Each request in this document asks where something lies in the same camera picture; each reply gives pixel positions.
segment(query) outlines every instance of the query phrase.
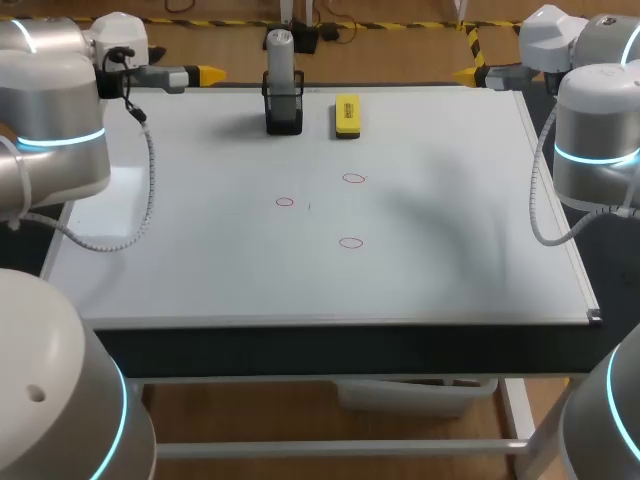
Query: glowing blue light ring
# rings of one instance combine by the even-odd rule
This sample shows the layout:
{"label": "glowing blue light ring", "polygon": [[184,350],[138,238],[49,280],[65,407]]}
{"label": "glowing blue light ring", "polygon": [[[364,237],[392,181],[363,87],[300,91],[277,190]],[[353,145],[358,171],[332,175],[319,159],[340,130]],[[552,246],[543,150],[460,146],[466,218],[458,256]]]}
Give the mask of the glowing blue light ring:
{"label": "glowing blue light ring", "polygon": [[633,31],[633,33],[629,37],[629,40],[627,41],[626,47],[624,47],[624,52],[622,52],[622,60],[620,60],[621,65],[627,64],[627,58],[629,57],[629,52],[631,51],[631,47],[633,46],[633,42],[636,41],[636,38],[638,37],[639,34],[640,34],[640,25],[638,25],[636,29]]}
{"label": "glowing blue light ring", "polygon": [[106,470],[107,466],[109,465],[109,462],[113,458],[113,455],[116,453],[118,444],[122,439],[122,433],[124,432],[124,424],[127,419],[127,408],[128,408],[127,385],[124,382],[124,376],[122,375],[122,372],[118,368],[118,365],[116,365],[116,370],[118,371],[118,375],[120,376],[120,384],[122,385],[122,413],[120,415],[120,425],[118,426],[118,432],[116,433],[116,438],[113,440],[113,444],[111,445],[109,452],[104,457],[104,460],[98,467],[98,470],[96,470],[96,473],[94,473],[91,476],[91,478],[89,478],[89,480],[98,480],[100,475],[102,475],[102,473]]}
{"label": "glowing blue light ring", "polygon": [[623,440],[631,450],[631,453],[636,457],[638,461],[640,461],[640,449],[636,447],[636,444],[631,439],[631,435],[627,432],[627,429],[624,427],[622,423],[622,419],[620,418],[620,414],[618,413],[618,408],[616,407],[616,402],[613,399],[613,389],[611,388],[611,371],[613,370],[613,359],[616,356],[616,352],[618,351],[618,345],[611,354],[611,358],[609,359],[609,367],[607,368],[607,400],[609,401],[609,409],[611,410],[611,415],[613,416],[613,421],[615,422],[618,430],[620,431],[620,435]]}
{"label": "glowing blue light ring", "polygon": [[18,142],[29,147],[64,147],[66,145],[75,145],[77,143],[89,142],[104,135],[104,128],[98,130],[95,133],[84,135],[82,137],[67,138],[64,140],[27,140],[26,138],[18,137]]}
{"label": "glowing blue light ring", "polygon": [[583,158],[583,157],[576,157],[575,155],[570,155],[566,152],[563,152],[562,150],[560,150],[560,148],[558,147],[558,145],[556,144],[555,146],[556,148],[556,152],[563,156],[564,158],[566,158],[567,160],[571,160],[574,162],[578,162],[578,163],[587,163],[589,165],[614,165],[616,163],[622,163],[622,162],[627,162],[629,160],[633,160],[636,155],[638,155],[638,153],[640,153],[640,148],[638,148],[635,152],[631,152],[628,155],[625,155],[624,157],[617,157],[617,158]]}
{"label": "glowing blue light ring", "polygon": [[38,53],[36,44],[33,41],[33,38],[31,38],[31,34],[27,31],[24,25],[22,25],[22,23],[20,23],[18,20],[11,20],[11,23],[13,23],[16,27],[20,29],[20,31],[24,35],[24,39],[27,41],[27,45],[29,45],[29,49],[31,50],[31,53]]}

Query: yellow eraser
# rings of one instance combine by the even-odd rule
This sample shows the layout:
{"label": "yellow eraser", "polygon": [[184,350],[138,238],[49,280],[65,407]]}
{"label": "yellow eraser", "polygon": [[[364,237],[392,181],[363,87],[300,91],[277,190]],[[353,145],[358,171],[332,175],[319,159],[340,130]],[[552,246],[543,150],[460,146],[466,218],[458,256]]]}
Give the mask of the yellow eraser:
{"label": "yellow eraser", "polygon": [[360,97],[355,94],[336,95],[336,137],[360,137]]}

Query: hazard tape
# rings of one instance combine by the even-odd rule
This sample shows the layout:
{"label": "hazard tape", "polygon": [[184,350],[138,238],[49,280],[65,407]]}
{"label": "hazard tape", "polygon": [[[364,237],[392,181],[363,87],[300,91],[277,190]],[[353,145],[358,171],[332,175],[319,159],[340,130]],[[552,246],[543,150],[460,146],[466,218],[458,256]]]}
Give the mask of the hazard tape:
{"label": "hazard tape", "polygon": [[484,55],[480,50],[478,27],[465,25],[465,31],[467,32],[467,40],[469,41],[469,47],[471,48],[471,54],[473,55],[473,63],[476,65],[476,68],[486,66],[487,62],[485,62]]}
{"label": "hazard tape", "polygon": [[[44,20],[49,17],[39,17],[31,15],[17,15],[7,16],[0,15],[0,20]],[[69,17],[74,22],[89,23],[95,22],[98,17]],[[280,25],[280,22],[273,22],[268,20],[179,20],[172,18],[154,18],[154,17],[140,17],[140,19],[146,24],[158,24],[158,25],[181,25],[181,26],[193,26],[193,27],[270,27],[273,25]],[[516,28],[522,25],[522,22],[410,22],[410,23],[396,23],[396,22],[323,22],[322,26],[333,26],[337,28],[346,29],[358,29],[358,30],[410,30],[421,28],[457,28],[459,30],[462,27],[475,26],[475,27],[509,27]]]}

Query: white storage box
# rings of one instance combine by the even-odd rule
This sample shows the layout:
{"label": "white storage box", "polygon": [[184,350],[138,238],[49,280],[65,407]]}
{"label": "white storage box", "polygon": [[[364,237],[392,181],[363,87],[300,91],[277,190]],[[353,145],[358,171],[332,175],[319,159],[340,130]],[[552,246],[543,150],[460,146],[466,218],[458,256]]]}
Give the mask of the white storage box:
{"label": "white storage box", "polygon": [[443,417],[461,416],[475,399],[493,395],[498,387],[497,379],[456,381],[453,385],[379,380],[334,383],[344,408]]}

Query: yellow and black tape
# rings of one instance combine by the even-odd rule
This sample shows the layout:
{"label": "yellow and black tape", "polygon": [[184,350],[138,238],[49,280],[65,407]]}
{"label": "yellow and black tape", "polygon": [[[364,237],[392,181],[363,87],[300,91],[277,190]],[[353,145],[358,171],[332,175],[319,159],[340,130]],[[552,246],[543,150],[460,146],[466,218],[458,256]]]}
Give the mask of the yellow and black tape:
{"label": "yellow and black tape", "polygon": [[459,84],[469,88],[485,88],[486,80],[491,67],[483,65],[481,67],[465,68],[453,74],[453,80]]}
{"label": "yellow and black tape", "polygon": [[469,41],[469,47],[473,55],[473,63],[476,68],[484,67],[487,62],[484,60],[482,50],[480,50],[480,40],[478,39],[478,27],[475,25],[465,25],[465,31],[467,32],[467,40]]}
{"label": "yellow and black tape", "polygon": [[[37,17],[31,15],[0,15],[0,20],[44,20],[48,17]],[[69,17],[74,22],[89,23],[97,20],[98,17]],[[279,25],[280,22],[273,22],[269,20],[186,20],[186,19],[173,19],[173,18],[155,18],[155,17],[141,17],[141,20],[147,24],[159,24],[159,25],[181,25],[181,26],[193,26],[193,27],[270,27],[273,25]],[[420,28],[458,28],[462,29],[467,26],[475,27],[509,27],[516,28],[522,25],[521,22],[503,22],[503,21],[491,21],[491,22],[463,22],[462,24],[457,22],[409,22],[409,23],[397,23],[397,22],[323,22],[321,25],[334,26],[337,28],[346,29],[362,29],[362,30],[409,30]]]}

